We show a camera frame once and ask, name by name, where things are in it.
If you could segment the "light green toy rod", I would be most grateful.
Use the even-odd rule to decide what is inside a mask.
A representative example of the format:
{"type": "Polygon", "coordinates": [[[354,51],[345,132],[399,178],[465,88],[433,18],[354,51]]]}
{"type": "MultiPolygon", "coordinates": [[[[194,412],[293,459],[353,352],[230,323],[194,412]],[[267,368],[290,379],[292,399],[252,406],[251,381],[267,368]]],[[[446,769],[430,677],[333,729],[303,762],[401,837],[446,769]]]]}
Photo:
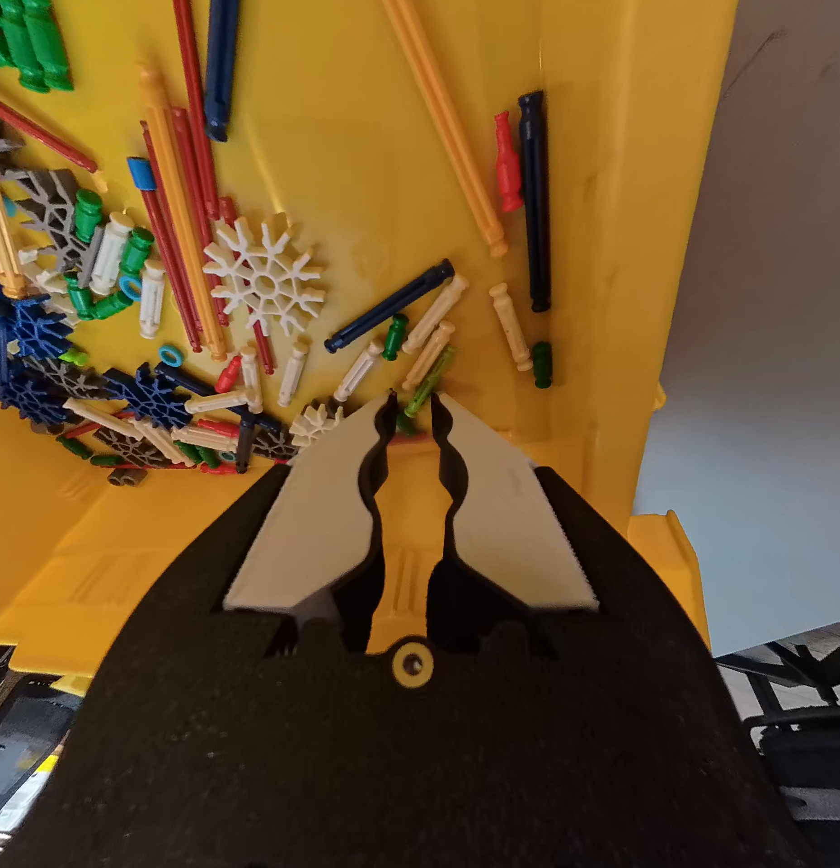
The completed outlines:
{"type": "Polygon", "coordinates": [[[420,385],[416,387],[411,399],[408,401],[404,409],[405,417],[414,419],[418,415],[423,405],[440,384],[441,378],[447,370],[448,365],[452,362],[455,354],[456,349],[452,345],[445,346],[420,385]]]}

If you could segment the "black office chair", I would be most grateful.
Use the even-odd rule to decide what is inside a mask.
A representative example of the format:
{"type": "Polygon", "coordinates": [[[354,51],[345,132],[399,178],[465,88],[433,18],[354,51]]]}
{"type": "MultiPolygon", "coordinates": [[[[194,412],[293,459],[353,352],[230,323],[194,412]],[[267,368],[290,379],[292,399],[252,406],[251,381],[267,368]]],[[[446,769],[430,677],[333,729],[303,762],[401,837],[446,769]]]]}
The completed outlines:
{"type": "Polygon", "coordinates": [[[822,866],[840,867],[840,637],[829,629],[718,656],[760,709],[743,718],[798,830],[822,866]]]}

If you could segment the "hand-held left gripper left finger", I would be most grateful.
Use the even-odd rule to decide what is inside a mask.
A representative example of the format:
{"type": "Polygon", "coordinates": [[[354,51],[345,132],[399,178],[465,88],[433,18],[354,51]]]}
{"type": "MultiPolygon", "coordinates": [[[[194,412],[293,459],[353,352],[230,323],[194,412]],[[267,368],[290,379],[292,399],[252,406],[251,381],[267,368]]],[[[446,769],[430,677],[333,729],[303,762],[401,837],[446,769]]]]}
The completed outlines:
{"type": "Polygon", "coordinates": [[[398,413],[386,392],[300,453],[239,566],[224,609],[280,616],[279,650],[319,619],[339,628],[349,652],[367,651],[383,590],[375,494],[398,413]]]}

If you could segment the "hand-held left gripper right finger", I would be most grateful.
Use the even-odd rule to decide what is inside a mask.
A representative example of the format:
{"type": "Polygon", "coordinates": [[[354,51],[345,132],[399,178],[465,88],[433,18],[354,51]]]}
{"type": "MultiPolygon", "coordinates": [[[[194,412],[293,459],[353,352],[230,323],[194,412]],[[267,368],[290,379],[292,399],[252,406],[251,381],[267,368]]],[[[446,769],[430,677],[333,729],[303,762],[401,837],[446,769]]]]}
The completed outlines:
{"type": "Polygon", "coordinates": [[[427,636],[478,653],[499,627],[520,625],[530,653],[554,653],[547,616],[599,603],[523,451],[454,398],[430,401],[438,478],[451,498],[442,557],[427,590],[427,636]]]}

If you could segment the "yellow plastic crate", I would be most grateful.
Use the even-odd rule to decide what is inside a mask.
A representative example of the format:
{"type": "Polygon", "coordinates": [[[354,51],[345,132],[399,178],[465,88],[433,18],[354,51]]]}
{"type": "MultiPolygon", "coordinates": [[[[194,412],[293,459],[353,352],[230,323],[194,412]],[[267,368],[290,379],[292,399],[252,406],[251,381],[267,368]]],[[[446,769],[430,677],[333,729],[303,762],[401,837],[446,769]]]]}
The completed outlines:
{"type": "MultiPolygon", "coordinates": [[[[496,215],[493,117],[543,90],[553,307],[530,312],[522,211],[493,259],[381,2],[241,2],[219,192],[256,227],[291,224],[322,269],[310,358],[289,423],[359,355],[322,341],[448,258],[469,281],[452,310],[444,387],[549,464],[622,535],[638,484],[737,2],[413,2],[496,215]],[[518,374],[488,290],[509,285],[554,386],[518,374]]],[[[126,158],[141,152],[139,72],[185,102],[172,2],[54,2],[72,92],[36,94],[0,68],[0,100],[93,158],[107,214],[145,218],[126,158]]],[[[16,672],[90,680],[152,582],[267,469],[163,470],[113,488],[0,409],[0,646],[16,672]]]]}

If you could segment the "pile of colourful toy pieces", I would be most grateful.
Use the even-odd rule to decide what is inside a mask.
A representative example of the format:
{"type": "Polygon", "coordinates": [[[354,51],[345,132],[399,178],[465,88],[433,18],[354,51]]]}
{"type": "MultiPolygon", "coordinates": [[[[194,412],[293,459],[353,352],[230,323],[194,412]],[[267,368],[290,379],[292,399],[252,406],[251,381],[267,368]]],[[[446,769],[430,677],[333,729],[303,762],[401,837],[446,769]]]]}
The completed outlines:
{"type": "Polygon", "coordinates": [[[0,2],[0,184],[17,201],[16,283],[64,301],[54,331],[89,367],[184,362],[213,384],[253,331],[263,407],[289,427],[369,342],[324,340],[428,266],[472,289],[451,377],[538,458],[527,375],[505,373],[481,289],[526,264],[493,190],[493,115],[538,70],[538,2],[410,2],[500,220],[492,257],[384,2],[0,2]],[[63,275],[94,267],[86,314],[63,275]]]}

